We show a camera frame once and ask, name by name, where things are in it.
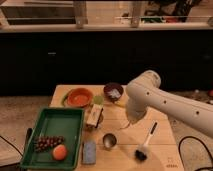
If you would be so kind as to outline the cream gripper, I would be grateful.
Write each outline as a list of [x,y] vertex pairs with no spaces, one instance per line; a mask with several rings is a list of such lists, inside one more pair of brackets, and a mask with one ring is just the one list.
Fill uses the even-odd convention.
[[138,121],[144,118],[146,115],[145,111],[128,111],[127,112],[127,120],[131,124],[136,124]]

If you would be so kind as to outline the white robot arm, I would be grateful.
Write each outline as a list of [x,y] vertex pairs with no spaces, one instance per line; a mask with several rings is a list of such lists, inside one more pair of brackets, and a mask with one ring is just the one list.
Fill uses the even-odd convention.
[[160,89],[160,84],[161,78],[153,70],[143,72],[127,84],[128,121],[137,123],[151,107],[213,138],[213,105],[168,93]]

